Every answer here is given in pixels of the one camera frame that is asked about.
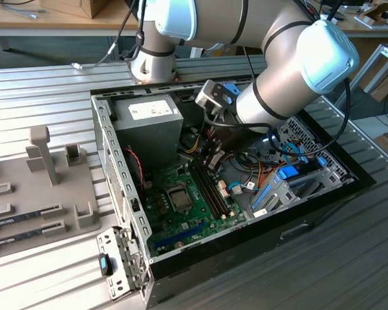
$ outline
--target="floor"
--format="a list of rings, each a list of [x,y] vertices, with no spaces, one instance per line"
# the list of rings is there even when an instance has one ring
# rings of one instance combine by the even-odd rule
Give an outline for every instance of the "floor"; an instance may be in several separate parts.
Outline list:
[[[99,61],[112,44],[111,37],[8,37],[11,48],[3,52],[0,47],[0,68],[41,67],[53,65],[68,65],[77,63],[95,63]],[[135,40],[131,37],[120,39],[120,50],[131,48]],[[189,57],[190,48],[179,46],[177,57]],[[118,61],[119,51],[109,61]],[[334,101],[341,94],[341,89],[329,94]],[[363,119],[388,112],[388,99],[386,111],[383,104],[377,102],[362,89],[357,88],[352,94],[352,119]]]

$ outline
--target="metal bracket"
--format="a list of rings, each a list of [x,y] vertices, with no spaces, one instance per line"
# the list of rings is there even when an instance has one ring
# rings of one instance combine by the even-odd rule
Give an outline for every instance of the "metal bracket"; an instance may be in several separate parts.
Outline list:
[[[111,300],[143,286],[145,268],[135,239],[130,239],[124,230],[112,227],[98,235],[98,247],[99,252],[104,254],[100,267],[102,275],[108,276]]]
[[[209,79],[195,98],[195,103],[212,115],[217,115],[223,109],[236,115],[237,112],[233,104],[236,99],[237,95],[233,92],[230,92],[220,83],[215,83]]]

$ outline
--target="yellow wire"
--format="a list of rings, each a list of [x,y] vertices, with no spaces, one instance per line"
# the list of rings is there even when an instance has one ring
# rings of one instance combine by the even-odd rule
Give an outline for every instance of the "yellow wire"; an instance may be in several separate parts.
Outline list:
[[[199,146],[199,141],[200,141],[200,136],[198,135],[197,136],[197,140],[195,140],[195,144],[192,148],[190,148],[189,150],[186,150],[186,153],[187,154],[190,154],[190,153],[193,153],[195,152],[195,150],[197,149],[197,147]]]
[[[261,165],[262,164],[259,161],[259,174],[258,174],[258,177],[257,177],[257,188],[260,186],[260,181],[261,181],[261,172],[262,172]]]

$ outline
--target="red wire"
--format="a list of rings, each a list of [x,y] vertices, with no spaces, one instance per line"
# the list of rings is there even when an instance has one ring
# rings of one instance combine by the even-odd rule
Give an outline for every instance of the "red wire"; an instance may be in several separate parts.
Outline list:
[[[138,164],[138,167],[140,169],[140,177],[141,177],[141,197],[142,197],[142,193],[144,192],[144,174],[142,173],[142,166],[141,166],[141,161],[140,159],[138,158],[138,156],[133,152],[131,151],[130,149],[125,149],[127,152],[129,152],[132,156],[134,156],[137,164]]]

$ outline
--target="sticker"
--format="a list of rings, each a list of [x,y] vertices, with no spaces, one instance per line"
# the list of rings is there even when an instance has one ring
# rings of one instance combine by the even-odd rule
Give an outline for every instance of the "sticker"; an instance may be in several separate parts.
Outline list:
[[[10,239],[6,239],[6,240],[3,240],[3,241],[0,241],[0,245],[1,244],[5,244],[5,243],[9,243],[9,242],[13,242],[13,241],[15,241],[16,239],[14,239],[14,238],[10,238]]]
[[[246,187],[247,187],[248,189],[254,189],[254,185],[255,185],[255,183],[253,183],[253,182],[248,182]]]
[[[3,225],[3,224],[9,224],[9,223],[13,223],[14,222],[14,219],[9,219],[9,220],[3,220],[0,222],[0,225]]]
[[[172,114],[167,101],[158,100],[152,102],[137,103],[129,106],[129,111],[134,120],[155,118],[157,116]]]
[[[257,211],[257,212],[254,212],[254,217],[255,218],[258,218],[259,216],[262,216],[262,215],[265,215],[265,214],[267,214],[267,210],[266,209],[261,209],[261,210],[259,210],[259,211]]]

